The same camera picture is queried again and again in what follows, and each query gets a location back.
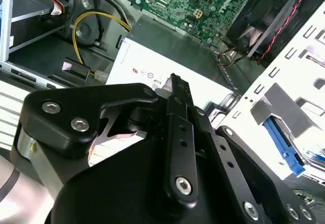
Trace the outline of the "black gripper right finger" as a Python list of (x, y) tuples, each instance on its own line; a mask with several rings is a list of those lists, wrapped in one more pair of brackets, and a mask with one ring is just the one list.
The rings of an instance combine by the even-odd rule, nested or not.
[(180, 82), (180, 202), (186, 223), (316, 223), (306, 204), (228, 126), (214, 129)]

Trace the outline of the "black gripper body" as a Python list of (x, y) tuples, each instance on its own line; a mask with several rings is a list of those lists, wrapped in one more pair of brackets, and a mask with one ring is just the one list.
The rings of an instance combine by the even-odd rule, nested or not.
[(253, 194), (204, 111), (168, 103), (162, 120), (146, 140), (73, 177), (51, 222), (253, 223)]

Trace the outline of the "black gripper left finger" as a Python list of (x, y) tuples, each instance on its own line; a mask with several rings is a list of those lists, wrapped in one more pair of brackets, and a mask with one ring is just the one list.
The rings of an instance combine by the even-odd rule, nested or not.
[(168, 103), (182, 108), (181, 81), (170, 76), (166, 98), (141, 83), (33, 92), (23, 103), (19, 148), (39, 145), (42, 155), (28, 159), (56, 200), (73, 177), (153, 135)]

